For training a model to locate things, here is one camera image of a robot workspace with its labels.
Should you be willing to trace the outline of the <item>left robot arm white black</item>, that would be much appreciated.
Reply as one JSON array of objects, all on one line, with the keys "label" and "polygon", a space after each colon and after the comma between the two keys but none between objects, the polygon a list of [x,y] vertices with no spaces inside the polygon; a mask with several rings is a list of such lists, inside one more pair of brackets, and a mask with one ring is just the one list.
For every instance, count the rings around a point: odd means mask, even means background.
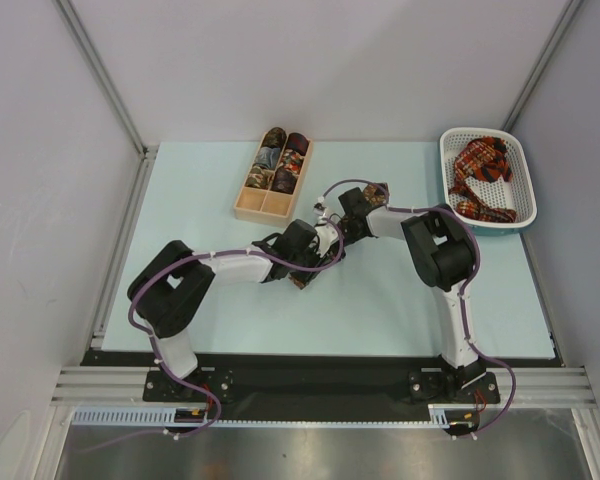
[{"label": "left robot arm white black", "polygon": [[287,277],[309,282],[343,254],[344,235],[327,217],[315,226],[295,220],[282,233],[232,250],[196,253],[174,240],[128,288],[129,323],[148,335],[168,392],[189,400],[199,391],[200,376],[188,326],[211,287]]}]

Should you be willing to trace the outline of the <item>red plaid tie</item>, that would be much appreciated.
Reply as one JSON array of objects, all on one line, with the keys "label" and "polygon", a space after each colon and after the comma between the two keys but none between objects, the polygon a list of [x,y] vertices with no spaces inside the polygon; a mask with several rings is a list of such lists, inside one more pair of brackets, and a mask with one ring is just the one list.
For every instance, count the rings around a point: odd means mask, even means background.
[{"label": "red plaid tie", "polygon": [[508,151],[505,142],[499,137],[487,136],[471,140],[453,162],[454,183],[449,193],[463,197],[455,211],[465,218],[489,223],[514,223],[517,220],[515,210],[489,206],[468,184],[469,178],[479,180],[476,173],[496,151],[505,155]]}]

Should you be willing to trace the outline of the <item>brown floral tie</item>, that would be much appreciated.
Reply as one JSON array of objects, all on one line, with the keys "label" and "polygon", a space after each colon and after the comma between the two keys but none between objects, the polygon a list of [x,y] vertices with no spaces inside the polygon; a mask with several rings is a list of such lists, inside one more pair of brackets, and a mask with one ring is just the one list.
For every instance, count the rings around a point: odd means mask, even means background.
[{"label": "brown floral tie", "polygon": [[362,191],[363,196],[372,207],[386,205],[389,187],[386,183],[368,184]]}]

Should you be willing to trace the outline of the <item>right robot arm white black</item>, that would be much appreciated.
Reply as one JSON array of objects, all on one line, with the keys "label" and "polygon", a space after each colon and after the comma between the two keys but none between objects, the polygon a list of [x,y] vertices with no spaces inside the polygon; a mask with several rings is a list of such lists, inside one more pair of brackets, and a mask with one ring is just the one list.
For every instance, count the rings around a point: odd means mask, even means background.
[{"label": "right robot arm white black", "polygon": [[367,237],[406,242],[418,277],[432,289],[441,320],[442,391],[453,401],[466,400],[486,374],[473,341],[469,305],[470,285],[480,266],[473,234],[448,206],[391,207],[384,196],[371,199],[359,188],[346,191],[338,200],[346,243]]}]

